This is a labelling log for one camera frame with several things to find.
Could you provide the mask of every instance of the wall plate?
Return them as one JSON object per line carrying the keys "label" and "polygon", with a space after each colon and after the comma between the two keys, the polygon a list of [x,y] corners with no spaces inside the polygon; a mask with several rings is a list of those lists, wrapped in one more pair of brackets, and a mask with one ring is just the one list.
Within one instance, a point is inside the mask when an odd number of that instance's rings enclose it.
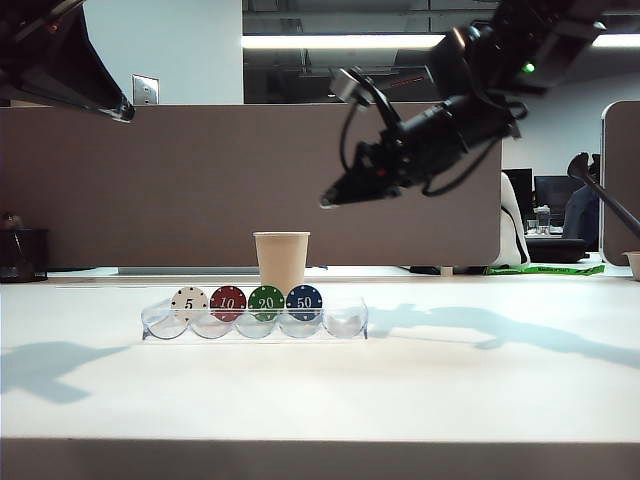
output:
{"label": "wall plate", "polygon": [[133,78],[133,104],[157,105],[160,103],[160,80],[132,75]]}

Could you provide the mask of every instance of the white table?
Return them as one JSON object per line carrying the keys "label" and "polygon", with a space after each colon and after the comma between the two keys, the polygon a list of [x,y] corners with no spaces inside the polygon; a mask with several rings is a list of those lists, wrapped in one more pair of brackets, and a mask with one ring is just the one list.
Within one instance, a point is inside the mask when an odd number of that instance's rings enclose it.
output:
{"label": "white table", "polygon": [[314,269],[370,308],[321,344],[141,341],[177,288],[253,277],[3,285],[2,478],[640,478],[640,283],[607,268]]}

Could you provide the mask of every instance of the green poker chip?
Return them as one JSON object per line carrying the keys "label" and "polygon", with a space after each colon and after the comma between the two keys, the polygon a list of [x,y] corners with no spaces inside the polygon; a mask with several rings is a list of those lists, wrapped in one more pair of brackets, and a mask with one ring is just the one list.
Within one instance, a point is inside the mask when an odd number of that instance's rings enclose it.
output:
{"label": "green poker chip", "polygon": [[269,322],[284,308],[284,295],[273,285],[262,285],[251,292],[248,305],[251,310],[267,310],[255,317],[261,322]]}

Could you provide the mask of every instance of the red poker chip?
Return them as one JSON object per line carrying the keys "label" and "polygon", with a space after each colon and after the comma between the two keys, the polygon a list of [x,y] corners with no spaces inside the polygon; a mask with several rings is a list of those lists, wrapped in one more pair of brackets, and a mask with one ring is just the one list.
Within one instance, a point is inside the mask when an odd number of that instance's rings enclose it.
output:
{"label": "red poker chip", "polygon": [[223,322],[233,322],[247,308],[247,297],[242,290],[232,285],[218,288],[209,301],[212,315]]}

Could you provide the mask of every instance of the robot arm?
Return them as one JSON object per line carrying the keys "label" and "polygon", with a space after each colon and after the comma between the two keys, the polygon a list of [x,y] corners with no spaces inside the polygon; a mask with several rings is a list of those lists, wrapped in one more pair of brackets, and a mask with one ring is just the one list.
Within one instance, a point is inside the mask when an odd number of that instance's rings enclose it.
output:
{"label": "robot arm", "polygon": [[0,98],[71,105],[129,121],[133,106],[91,46],[83,2],[0,2]]}
{"label": "robot arm", "polygon": [[[426,196],[459,185],[504,137],[519,137],[526,107],[508,96],[542,95],[557,85],[575,58],[604,30],[597,19],[608,0],[504,0],[482,28],[456,28],[432,50],[429,73],[446,100],[402,121],[384,94],[358,69],[332,86],[342,100],[374,103],[386,129],[376,144],[360,142],[351,166],[321,198],[323,207],[393,198],[422,186]],[[345,131],[353,114],[349,115]],[[431,182],[471,148],[482,154],[457,179],[433,190]]]}

